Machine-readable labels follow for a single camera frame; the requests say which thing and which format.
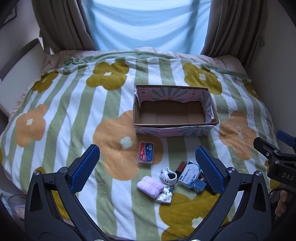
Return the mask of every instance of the lavender towel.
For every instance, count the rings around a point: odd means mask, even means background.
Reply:
[[[163,191],[164,185],[153,179],[145,176],[137,183],[137,188],[146,193],[152,198],[157,198],[159,193]]]

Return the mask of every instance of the white wall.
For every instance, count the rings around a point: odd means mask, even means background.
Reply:
[[[296,27],[277,0],[269,0],[264,33],[248,75],[269,110],[276,131],[296,136]],[[291,147],[278,142],[281,151]]]
[[[20,0],[17,17],[0,29],[0,69],[28,42],[39,36],[31,0]]]

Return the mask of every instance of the blue sheer curtain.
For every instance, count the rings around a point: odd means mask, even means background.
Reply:
[[[99,50],[154,47],[200,54],[211,0],[84,0]]]

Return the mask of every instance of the bed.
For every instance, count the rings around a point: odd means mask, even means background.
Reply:
[[[137,84],[207,87],[220,123],[207,136],[136,135],[132,107]],[[163,168],[175,170],[182,160],[194,161],[199,145],[205,145],[226,167],[242,173],[260,170],[269,191],[278,185],[266,175],[266,157],[252,146],[257,136],[277,146],[270,114],[241,63],[231,56],[163,53],[151,47],[66,50],[48,56],[41,79],[33,80],[17,106],[5,111],[10,115],[0,137],[1,163],[6,176],[23,192],[34,170],[56,172],[90,144],[99,146],[100,160],[78,199],[110,236],[174,240],[197,227],[218,194],[196,194],[176,184],[172,203],[167,205],[154,202],[136,184],[146,175],[159,180]],[[136,160],[142,140],[155,143],[149,167],[139,166]],[[57,193],[54,198],[68,218]],[[240,198],[241,193],[225,221],[234,216]]]

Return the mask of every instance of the blue gripper pad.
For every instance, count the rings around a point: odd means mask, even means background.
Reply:
[[[290,136],[286,132],[283,132],[281,130],[277,131],[276,133],[277,139],[282,141],[283,143],[287,144],[290,147],[296,146],[296,140],[293,136]]]
[[[195,159],[213,191],[222,194],[225,190],[224,178],[201,147],[196,149]]]
[[[91,175],[91,172],[95,168],[99,159],[100,149],[97,146],[94,146],[84,158],[84,160],[82,160],[81,164],[71,177],[70,189],[73,193],[82,191],[87,179]]]

